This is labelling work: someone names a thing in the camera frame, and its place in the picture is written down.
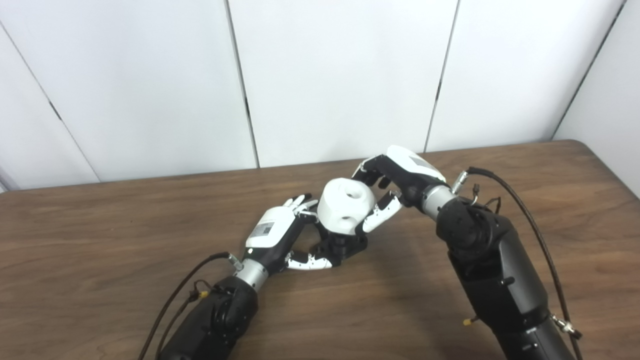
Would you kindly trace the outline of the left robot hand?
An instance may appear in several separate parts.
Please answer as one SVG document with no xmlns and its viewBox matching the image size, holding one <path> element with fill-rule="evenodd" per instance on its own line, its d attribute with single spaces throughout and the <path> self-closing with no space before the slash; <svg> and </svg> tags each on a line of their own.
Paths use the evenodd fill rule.
<svg viewBox="0 0 640 360">
<path fill-rule="evenodd" d="M 293 246 L 304 228 L 320 223 L 316 208 L 319 200 L 310 193 L 288 198 L 262 215 L 247 237 L 243 261 L 259 264 L 268 276 L 292 267 L 295 271 L 332 268 L 327 259 L 311 253 L 295 254 Z"/>
</svg>

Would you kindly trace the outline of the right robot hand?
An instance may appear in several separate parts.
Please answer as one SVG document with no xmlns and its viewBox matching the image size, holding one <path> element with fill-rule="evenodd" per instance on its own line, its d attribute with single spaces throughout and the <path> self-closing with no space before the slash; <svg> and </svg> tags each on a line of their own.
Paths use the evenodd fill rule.
<svg viewBox="0 0 640 360">
<path fill-rule="evenodd" d="M 386 189 L 391 183 L 397 187 L 375 203 L 355 227 L 357 235 L 374 231 L 404 207 L 416 208 L 436 221 L 442 207 L 454 198 L 446 178 L 434 166 L 398 145 L 391 145 L 386 153 L 363 160 L 351 178 L 368 187 L 377 185 Z"/>
</svg>

